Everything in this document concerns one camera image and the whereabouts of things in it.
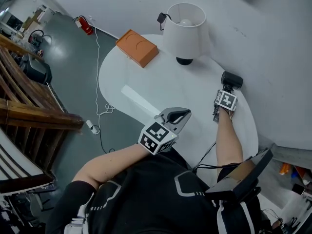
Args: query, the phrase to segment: wooden box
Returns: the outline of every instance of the wooden box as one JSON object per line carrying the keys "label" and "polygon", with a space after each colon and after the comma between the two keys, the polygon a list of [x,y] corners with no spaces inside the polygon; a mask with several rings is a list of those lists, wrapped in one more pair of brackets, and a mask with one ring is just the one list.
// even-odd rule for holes
{"label": "wooden box", "polygon": [[133,30],[124,34],[116,45],[142,68],[159,53],[155,44]]}

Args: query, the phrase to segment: gray floor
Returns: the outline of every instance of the gray floor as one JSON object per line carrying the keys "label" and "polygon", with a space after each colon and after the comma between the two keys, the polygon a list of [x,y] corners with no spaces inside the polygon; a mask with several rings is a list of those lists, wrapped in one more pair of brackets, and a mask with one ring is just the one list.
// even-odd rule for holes
{"label": "gray floor", "polygon": [[[95,34],[88,36],[72,22],[71,18],[56,14],[45,26],[46,37],[41,46],[44,59],[52,71],[52,86],[69,113],[78,114],[84,120],[97,124],[96,75],[98,46]],[[100,44],[99,63],[115,46],[116,40],[98,31]],[[98,91],[99,111],[105,111],[106,100]],[[114,110],[101,117],[102,140],[105,150],[116,150],[132,145],[142,129],[141,123]],[[64,187],[76,172],[90,159],[103,154],[99,135],[86,126],[81,134],[71,133],[58,154],[53,171],[58,185]]]}

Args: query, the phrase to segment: wooden railing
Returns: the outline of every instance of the wooden railing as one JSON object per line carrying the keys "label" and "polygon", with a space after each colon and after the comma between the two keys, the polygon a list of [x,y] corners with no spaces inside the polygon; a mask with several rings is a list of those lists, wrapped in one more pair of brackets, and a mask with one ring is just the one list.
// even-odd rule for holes
{"label": "wooden railing", "polygon": [[0,126],[24,155],[48,172],[68,131],[79,130],[84,121],[64,113],[49,88],[30,80],[2,46]]}

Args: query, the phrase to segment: lampshade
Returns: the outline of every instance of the lampshade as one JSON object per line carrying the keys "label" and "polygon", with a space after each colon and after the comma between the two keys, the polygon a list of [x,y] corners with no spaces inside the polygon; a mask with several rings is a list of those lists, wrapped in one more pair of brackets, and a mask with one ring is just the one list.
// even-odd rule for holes
{"label": "lampshade", "polygon": [[194,59],[204,52],[202,27],[206,14],[191,3],[177,3],[168,9],[163,46],[177,58]]}

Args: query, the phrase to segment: black shirt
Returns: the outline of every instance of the black shirt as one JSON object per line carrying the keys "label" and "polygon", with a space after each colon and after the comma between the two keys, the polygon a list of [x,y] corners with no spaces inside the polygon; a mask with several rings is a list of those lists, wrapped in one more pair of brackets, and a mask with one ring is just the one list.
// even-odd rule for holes
{"label": "black shirt", "polygon": [[[88,183],[70,183],[50,216],[46,233],[63,233],[95,192],[86,211],[89,234],[218,233],[218,207],[205,198],[208,188],[169,154],[149,156],[97,192]],[[256,208],[248,206],[250,212],[260,214],[258,204]]]}

